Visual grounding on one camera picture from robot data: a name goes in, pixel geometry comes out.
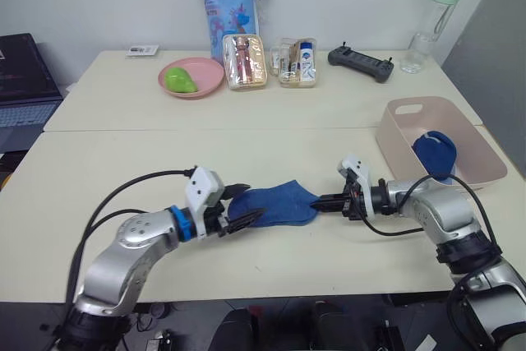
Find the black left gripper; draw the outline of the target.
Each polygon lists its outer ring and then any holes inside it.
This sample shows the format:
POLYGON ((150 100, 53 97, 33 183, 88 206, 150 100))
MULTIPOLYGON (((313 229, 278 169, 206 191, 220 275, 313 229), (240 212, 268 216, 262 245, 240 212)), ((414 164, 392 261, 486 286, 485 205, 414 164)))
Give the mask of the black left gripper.
MULTIPOLYGON (((236 183, 224 187, 224 199, 233 199, 251 188, 244 183, 236 183)), ((236 219, 224 215, 225 207, 221 201, 214 206, 209 206, 204 212, 205 231, 207 236, 218 235, 220 238, 227 234, 250 227, 264 213, 265 209, 250 210, 236 219)))

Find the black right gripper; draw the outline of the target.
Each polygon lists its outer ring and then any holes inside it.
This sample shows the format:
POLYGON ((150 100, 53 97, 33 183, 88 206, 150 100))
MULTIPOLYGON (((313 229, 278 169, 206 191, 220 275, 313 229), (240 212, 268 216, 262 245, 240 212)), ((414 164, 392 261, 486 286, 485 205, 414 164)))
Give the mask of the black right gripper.
POLYGON ((345 178, 344 193, 326 194, 320 200, 314 201, 310 207, 320 212, 341 212, 347 219, 364 219, 362 210, 362 187, 358 176, 353 170, 348 170, 345 178))

